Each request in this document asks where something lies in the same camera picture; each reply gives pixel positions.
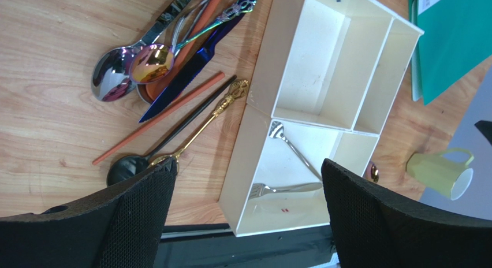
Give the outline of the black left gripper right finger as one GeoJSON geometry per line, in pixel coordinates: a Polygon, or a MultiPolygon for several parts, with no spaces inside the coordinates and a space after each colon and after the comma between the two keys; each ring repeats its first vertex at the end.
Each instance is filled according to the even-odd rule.
{"type": "Polygon", "coordinates": [[[491,266],[491,221],[417,202],[330,159],[321,174],[342,267],[491,266]]]}

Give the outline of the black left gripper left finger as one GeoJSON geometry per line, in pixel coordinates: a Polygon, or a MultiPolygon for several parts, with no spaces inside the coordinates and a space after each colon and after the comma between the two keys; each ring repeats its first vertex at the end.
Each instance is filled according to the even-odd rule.
{"type": "Polygon", "coordinates": [[[152,267],[177,170],[170,158],[43,213],[1,218],[1,266],[152,267]]]}

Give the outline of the black spoon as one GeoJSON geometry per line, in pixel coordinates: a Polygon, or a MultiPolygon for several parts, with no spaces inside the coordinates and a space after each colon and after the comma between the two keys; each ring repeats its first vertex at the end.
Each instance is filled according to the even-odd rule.
{"type": "Polygon", "coordinates": [[[107,174],[107,186],[114,185],[118,182],[127,180],[138,173],[146,170],[150,164],[150,159],[158,153],[169,141],[175,138],[188,124],[190,124],[206,107],[208,107],[216,98],[237,78],[232,76],[227,82],[223,83],[214,93],[207,97],[199,106],[197,106],[183,121],[178,124],[151,152],[145,156],[127,155],[115,161],[107,174]]]}

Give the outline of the gold ornate spoon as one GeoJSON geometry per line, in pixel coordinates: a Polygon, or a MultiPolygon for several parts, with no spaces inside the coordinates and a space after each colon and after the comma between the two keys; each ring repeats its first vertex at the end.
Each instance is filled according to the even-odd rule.
{"type": "Polygon", "coordinates": [[[171,141],[176,135],[178,135],[188,124],[190,124],[208,105],[210,105],[226,88],[229,87],[227,94],[219,101],[215,109],[209,115],[208,120],[204,122],[202,127],[189,139],[187,144],[181,147],[178,151],[162,155],[155,158],[152,162],[148,164],[147,167],[155,166],[162,161],[173,158],[177,163],[177,168],[179,169],[178,159],[179,156],[189,147],[189,145],[199,136],[199,134],[210,124],[215,118],[222,114],[231,104],[237,99],[244,97],[249,88],[248,80],[235,80],[229,83],[225,83],[218,90],[216,90],[212,95],[210,95],[201,105],[199,105],[191,114],[189,114],[184,121],[182,121],[178,126],[176,126],[172,132],[164,139],[164,141],[159,144],[158,148],[151,152],[151,156],[155,155],[168,141],[171,141]]]}

